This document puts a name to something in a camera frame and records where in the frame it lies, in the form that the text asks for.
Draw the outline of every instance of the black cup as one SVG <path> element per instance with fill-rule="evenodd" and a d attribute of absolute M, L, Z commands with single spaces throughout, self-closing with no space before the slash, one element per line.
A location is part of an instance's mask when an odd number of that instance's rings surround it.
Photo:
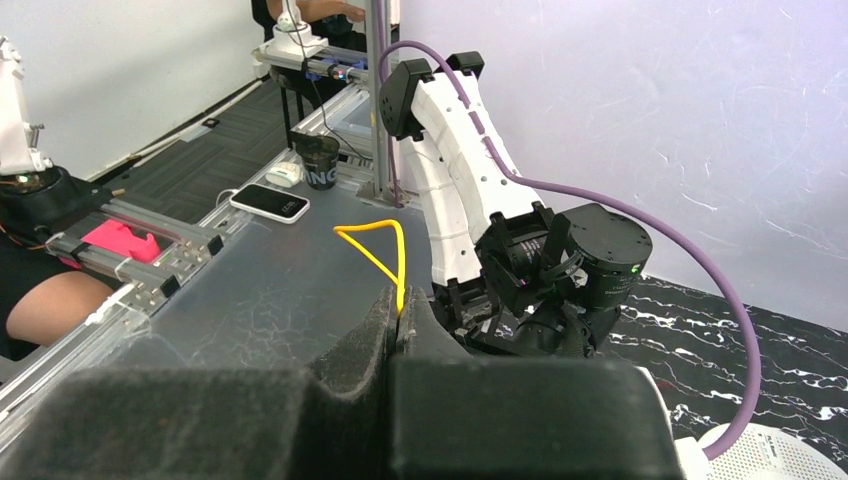
<path fill-rule="evenodd" d="M 295 152 L 303 159 L 306 183 L 315 190 L 329 190 L 338 176 L 339 142 L 325 136 L 304 137 Z"/>

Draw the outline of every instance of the white mouse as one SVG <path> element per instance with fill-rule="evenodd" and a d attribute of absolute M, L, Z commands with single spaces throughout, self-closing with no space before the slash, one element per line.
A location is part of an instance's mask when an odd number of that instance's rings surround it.
<path fill-rule="evenodd" d="M 265 173 L 265 180 L 283 188 L 291 188 L 300 183 L 303 168 L 292 162 L 280 162 Z"/>

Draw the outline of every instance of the gray floor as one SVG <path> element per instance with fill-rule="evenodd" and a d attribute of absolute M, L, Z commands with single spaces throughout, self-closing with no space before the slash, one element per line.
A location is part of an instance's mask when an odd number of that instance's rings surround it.
<path fill-rule="evenodd" d="M 294 94 L 289 111 L 297 123 Z M 306 115 L 311 108 L 306 104 Z M 212 207 L 218 193 L 236 188 L 286 148 L 282 99 L 274 82 L 261 87 L 217 117 L 210 132 L 177 142 L 144 165 L 109 182 L 126 189 L 123 200 L 194 223 Z"/>

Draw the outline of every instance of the yellow wire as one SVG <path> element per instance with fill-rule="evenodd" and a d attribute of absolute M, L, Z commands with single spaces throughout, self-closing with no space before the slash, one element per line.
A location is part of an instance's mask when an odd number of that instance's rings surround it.
<path fill-rule="evenodd" d="M 383 262 L 377 260 L 377 258 L 371 254 L 365 247 L 362 246 L 359 242 L 353 239 L 350 235 L 345 232 L 366 232 L 369 230 L 376 230 L 378 228 L 383 227 L 392 227 L 395 229 L 395 236 L 397 237 L 397 245 L 398 245 L 398 274 L 395 276 L 383 265 Z M 395 285 L 397 285 L 397 310 L 398 316 L 400 316 L 400 312 L 403 311 L 404 298 L 406 297 L 406 245 L 403 241 L 403 227 L 400 226 L 396 220 L 380 220 L 379 222 L 368 223 L 365 225 L 339 225 L 337 227 L 333 227 L 333 231 L 343 239 L 347 240 L 348 243 L 354 246 L 357 250 L 359 250 L 368 260 L 371 260 L 371 263 L 377 266 L 383 273 L 386 274 Z"/>

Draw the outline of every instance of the white round speaker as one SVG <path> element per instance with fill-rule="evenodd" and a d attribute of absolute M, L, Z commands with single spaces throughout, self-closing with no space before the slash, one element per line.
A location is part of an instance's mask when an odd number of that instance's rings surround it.
<path fill-rule="evenodd" d="M 711 444 L 727 428 L 713 428 L 698 441 Z M 749 424 L 739 440 L 710 462 L 711 480 L 848 480 L 827 457 L 776 428 Z"/>

